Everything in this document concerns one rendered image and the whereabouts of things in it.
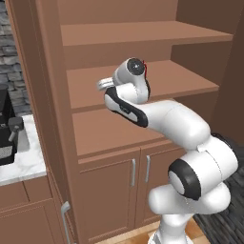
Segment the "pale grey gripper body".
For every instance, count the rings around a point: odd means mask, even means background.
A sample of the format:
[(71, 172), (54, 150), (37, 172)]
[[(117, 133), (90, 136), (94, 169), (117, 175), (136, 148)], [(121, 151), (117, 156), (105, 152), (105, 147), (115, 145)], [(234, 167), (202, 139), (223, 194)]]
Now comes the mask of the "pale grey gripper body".
[(106, 90), (107, 88), (113, 87), (113, 81), (111, 77), (103, 78), (97, 82), (97, 89), (99, 91)]

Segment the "brown open shelf cabinet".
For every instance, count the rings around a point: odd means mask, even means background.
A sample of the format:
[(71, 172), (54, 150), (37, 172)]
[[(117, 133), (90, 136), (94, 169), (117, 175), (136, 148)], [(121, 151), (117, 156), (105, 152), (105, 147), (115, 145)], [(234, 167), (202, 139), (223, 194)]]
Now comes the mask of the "brown open shelf cabinet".
[(172, 143), (106, 109), (96, 84), (124, 60), (145, 61), (152, 100), (181, 102), (214, 132), (244, 144), (244, 0), (6, 5), (44, 158), (62, 199), (71, 204), (76, 244), (85, 244), (80, 164)]

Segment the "brown counter cabinet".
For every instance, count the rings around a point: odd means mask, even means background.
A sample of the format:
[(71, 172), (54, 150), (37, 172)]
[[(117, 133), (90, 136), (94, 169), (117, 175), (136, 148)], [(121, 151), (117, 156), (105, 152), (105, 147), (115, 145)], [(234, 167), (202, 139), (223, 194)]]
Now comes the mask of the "brown counter cabinet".
[(0, 186), (0, 244), (66, 244), (46, 176)]

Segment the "brown cupboard door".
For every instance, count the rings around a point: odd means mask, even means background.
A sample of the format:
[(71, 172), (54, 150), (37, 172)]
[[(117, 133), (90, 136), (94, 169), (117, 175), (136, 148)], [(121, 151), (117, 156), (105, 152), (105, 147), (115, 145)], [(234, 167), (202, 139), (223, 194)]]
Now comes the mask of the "brown cupboard door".
[[(141, 148), (140, 167), (138, 176), (138, 188), (136, 199), (135, 227), (139, 228), (156, 222), (160, 217), (154, 214), (148, 203), (148, 195), (151, 189), (168, 183), (168, 168), (185, 151), (172, 143), (151, 144)], [(147, 158), (151, 157), (149, 181), (145, 183), (147, 170)]]
[[(80, 164), (79, 196), (84, 243), (94, 244), (134, 228), (140, 150), (113, 152)], [(135, 183), (132, 159), (135, 158)]]

